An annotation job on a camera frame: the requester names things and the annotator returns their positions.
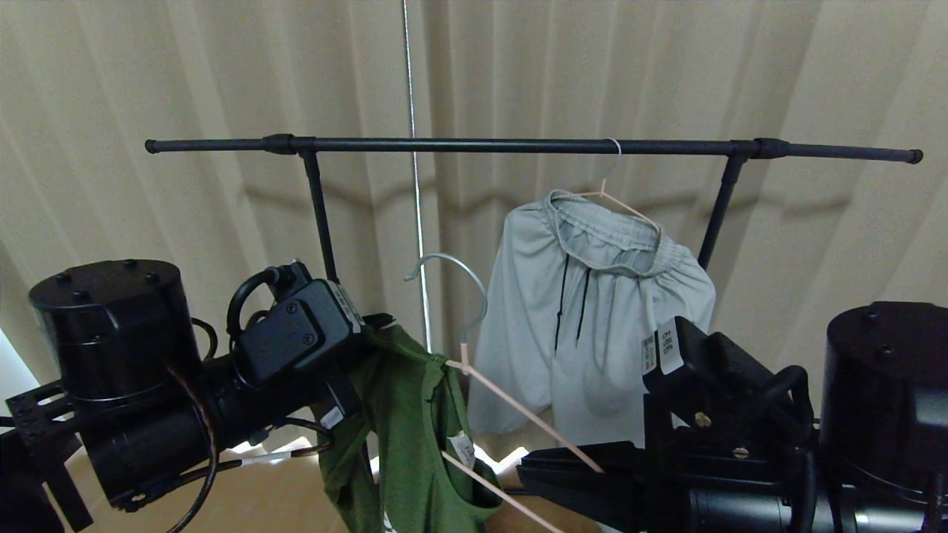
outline garment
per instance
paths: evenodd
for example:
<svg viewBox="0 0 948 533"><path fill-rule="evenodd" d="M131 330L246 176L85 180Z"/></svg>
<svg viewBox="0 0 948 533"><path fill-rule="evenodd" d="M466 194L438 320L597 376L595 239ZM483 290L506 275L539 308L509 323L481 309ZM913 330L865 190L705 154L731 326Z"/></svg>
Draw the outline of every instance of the garment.
<svg viewBox="0 0 948 533"><path fill-rule="evenodd" d="M374 352L349 373L362 411L335 425L335 445L319 456L326 494L352 533L484 531L501 500L441 456L497 484L474 458L457 371L399 326L368 335ZM378 435L378 486L361 455L369 431Z"/></svg>
<svg viewBox="0 0 948 533"><path fill-rule="evenodd" d="M676 315L706 330L715 288L691 252L630 214L553 191L511 211L474 367L577 445L645 444L642 340ZM475 432L526 417L478 382Z"/></svg>

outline vertical rack post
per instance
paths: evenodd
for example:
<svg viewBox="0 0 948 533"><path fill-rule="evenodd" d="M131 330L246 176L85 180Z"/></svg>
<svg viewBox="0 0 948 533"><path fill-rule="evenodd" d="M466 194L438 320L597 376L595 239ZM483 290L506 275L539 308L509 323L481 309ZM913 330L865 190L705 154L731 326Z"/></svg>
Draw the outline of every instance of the vertical rack post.
<svg viewBox="0 0 948 533"><path fill-rule="evenodd" d="M727 213L727 206L731 203L731 194L734 193L734 186L738 183L740 169L746 162L746 155L727 157L727 164L724 165L724 174L720 177L718 197L715 198L714 209L711 211L711 219L708 220L708 227L704 232L702 250L698 254L698 264L705 270L707 270L708 263L711 261L714 246L718 242L720 227L724 223L724 215Z"/></svg>
<svg viewBox="0 0 948 533"><path fill-rule="evenodd" d="M319 232L319 247L322 248L322 262L326 267L326 279L339 282L336 273L336 258L333 256L333 241L329 236L329 219L326 216L326 201L322 194L322 181L319 178L319 161L314 150L300 150L303 166L306 167L306 179L309 181L309 193L313 197L313 211L316 214L316 228Z"/></svg>

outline horizontal bar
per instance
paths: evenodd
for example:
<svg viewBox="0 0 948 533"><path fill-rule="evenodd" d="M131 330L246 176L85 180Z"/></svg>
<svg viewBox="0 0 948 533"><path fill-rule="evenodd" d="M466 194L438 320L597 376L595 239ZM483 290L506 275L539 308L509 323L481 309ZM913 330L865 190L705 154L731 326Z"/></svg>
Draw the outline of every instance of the horizontal bar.
<svg viewBox="0 0 948 533"><path fill-rule="evenodd" d="M840 157L918 162L920 150L791 144L779 139L755 140L619 140L623 154L660 156ZM267 151L300 152L457 152L481 154L615 154L611 139L570 138L316 138L276 135L267 138L146 140L159 152Z"/></svg>

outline elastic waistband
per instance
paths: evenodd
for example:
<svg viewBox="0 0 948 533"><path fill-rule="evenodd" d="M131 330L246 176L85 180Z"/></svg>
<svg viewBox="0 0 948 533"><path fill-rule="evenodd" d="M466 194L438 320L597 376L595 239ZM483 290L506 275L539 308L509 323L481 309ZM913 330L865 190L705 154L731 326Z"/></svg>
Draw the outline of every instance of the elastic waistband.
<svg viewBox="0 0 948 533"><path fill-rule="evenodd" d="M543 213L563 249L592 269L648 277L676 267L690 253L665 236L664 231L659 241L655 228L635 215L610 211L582 196L558 198L567 194L571 193L557 190L547 195L542 202ZM585 257L583 250L574 249L565 242L561 233L563 224L583 230L602 243L621 250L654 252L655 259L645 271L631 265L597 265Z"/></svg>

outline green shirt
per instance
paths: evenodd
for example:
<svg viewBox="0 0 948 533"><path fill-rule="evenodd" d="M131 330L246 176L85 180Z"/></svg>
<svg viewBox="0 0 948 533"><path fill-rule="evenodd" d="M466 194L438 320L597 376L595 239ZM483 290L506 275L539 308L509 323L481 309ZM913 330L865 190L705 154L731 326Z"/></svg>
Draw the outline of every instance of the green shirt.
<svg viewBox="0 0 948 533"><path fill-rule="evenodd" d="M376 347L349 374L362 411L333 428L319 455L326 494L351 533L481 532L501 500L448 463L441 450L497 479L474 459L458 371L400 326L369 333ZM360 454L378 435L379 484Z"/></svg>

